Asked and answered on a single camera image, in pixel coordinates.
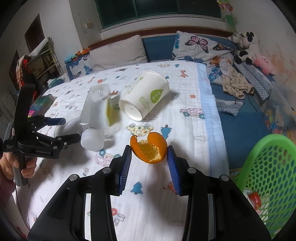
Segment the white paper cup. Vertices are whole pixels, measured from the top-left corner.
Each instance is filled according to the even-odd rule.
[[[144,71],[119,100],[119,108],[131,119],[141,121],[169,92],[166,78],[154,71]]]

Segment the white wall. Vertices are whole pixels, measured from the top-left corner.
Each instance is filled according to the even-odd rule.
[[[94,0],[69,0],[73,20],[83,47],[101,40],[99,31],[102,29]],[[92,23],[92,28],[86,28],[86,23]]]
[[[73,21],[69,0],[28,0],[15,14],[0,38],[0,88],[15,91],[8,71],[15,51],[20,57],[29,54],[25,33],[40,14],[44,36],[53,40],[57,59],[66,71],[64,59],[81,49],[81,43]]]
[[[263,55],[276,67],[277,82],[296,87],[296,34],[271,0],[230,0],[237,32],[253,31]]]
[[[225,22],[219,18],[197,15],[164,15],[132,20],[127,23],[103,29],[100,33],[102,39],[107,39],[136,30],[166,26],[199,26],[225,30]]]

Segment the human hand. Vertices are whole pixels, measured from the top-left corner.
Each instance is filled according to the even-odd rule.
[[[31,159],[26,161],[27,168],[22,170],[22,175],[24,178],[31,178],[33,176],[36,168],[36,162],[37,157],[32,157]],[[16,155],[11,152],[4,152],[0,160],[0,167],[4,176],[9,180],[12,180],[14,177],[12,166],[15,168],[19,168],[19,163],[17,161]]]

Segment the green leaf logo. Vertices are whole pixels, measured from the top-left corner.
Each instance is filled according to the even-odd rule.
[[[159,98],[161,97],[161,94],[163,92],[162,90],[153,90],[150,94],[150,98],[151,98],[151,102],[153,104],[157,103],[157,101],[159,100]]]

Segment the bed sheet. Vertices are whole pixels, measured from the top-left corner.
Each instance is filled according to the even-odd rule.
[[[170,92],[143,121],[137,122],[119,110],[118,101],[145,70],[165,76]],[[159,132],[190,166],[206,175],[210,175],[211,166],[215,167],[215,176],[228,173],[221,123],[203,64],[164,61],[83,76],[44,94],[57,97],[45,116],[60,118],[82,110],[90,86],[97,83],[109,84],[113,93],[113,124],[104,149],[93,152],[74,144],[61,151],[59,160],[38,158],[34,177],[28,186],[18,190],[21,212],[30,227],[71,174],[93,175],[108,166],[113,157],[122,155],[132,134],[146,139],[150,131]],[[40,132],[53,136],[54,127],[44,127]],[[187,197],[176,195],[166,160],[150,165],[133,154],[126,189],[122,196],[112,196],[111,203],[118,240],[181,240]],[[85,219],[85,238],[90,240],[89,196]]]

